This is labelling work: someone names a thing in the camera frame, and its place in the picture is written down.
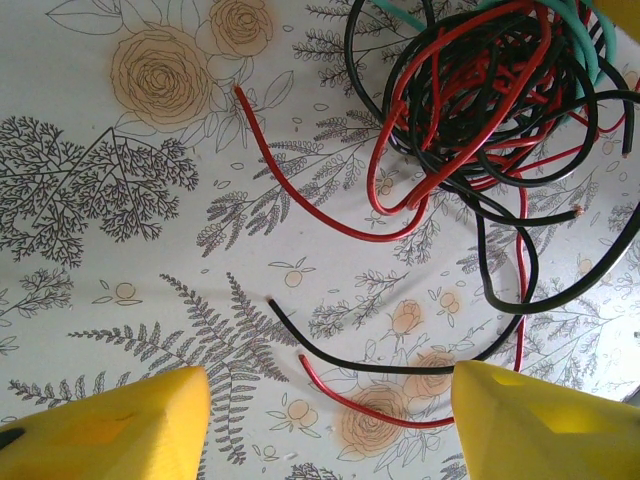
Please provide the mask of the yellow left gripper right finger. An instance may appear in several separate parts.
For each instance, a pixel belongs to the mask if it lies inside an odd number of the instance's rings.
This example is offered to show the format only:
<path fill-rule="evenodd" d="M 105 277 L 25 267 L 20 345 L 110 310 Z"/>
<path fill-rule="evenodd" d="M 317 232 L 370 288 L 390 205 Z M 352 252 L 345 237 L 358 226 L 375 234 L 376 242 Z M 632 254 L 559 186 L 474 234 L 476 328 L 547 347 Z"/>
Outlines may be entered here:
<path fill-rule="evenodd" d="M 451 405 L 473 479 L 636 479 L 638 408 L 479 361 Z"/>

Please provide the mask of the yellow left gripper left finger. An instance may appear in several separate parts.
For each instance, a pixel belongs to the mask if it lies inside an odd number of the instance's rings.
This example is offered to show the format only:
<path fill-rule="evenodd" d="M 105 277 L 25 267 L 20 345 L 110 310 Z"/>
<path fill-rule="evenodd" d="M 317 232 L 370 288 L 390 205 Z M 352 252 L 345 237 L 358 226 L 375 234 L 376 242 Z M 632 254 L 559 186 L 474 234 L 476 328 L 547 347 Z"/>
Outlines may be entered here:
<path fill-rule="evenodd" d="M 210 393 L 184 367 L 2 427 L 4 479 L 194 479 Z"/>

